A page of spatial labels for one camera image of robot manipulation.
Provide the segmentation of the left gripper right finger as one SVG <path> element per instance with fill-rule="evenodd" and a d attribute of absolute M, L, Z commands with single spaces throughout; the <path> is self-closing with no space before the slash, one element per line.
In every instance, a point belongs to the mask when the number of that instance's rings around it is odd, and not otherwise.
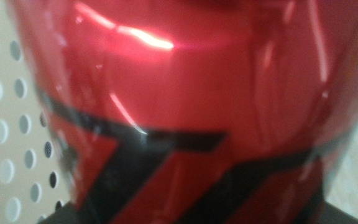
<path fill-rule="evenodd" d="M 358 219 L 325 202 L 322 214 L 318 218 L 318 224 L 358 224 Z"/>

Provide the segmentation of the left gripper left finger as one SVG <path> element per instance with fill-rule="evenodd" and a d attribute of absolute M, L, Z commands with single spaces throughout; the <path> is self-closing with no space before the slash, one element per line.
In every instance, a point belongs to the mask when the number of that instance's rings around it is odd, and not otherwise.
<path fill-rule="evenodd" d="M 68 202 L 38 224 L 83 224 L 83 222 L 73 203 Z"/>

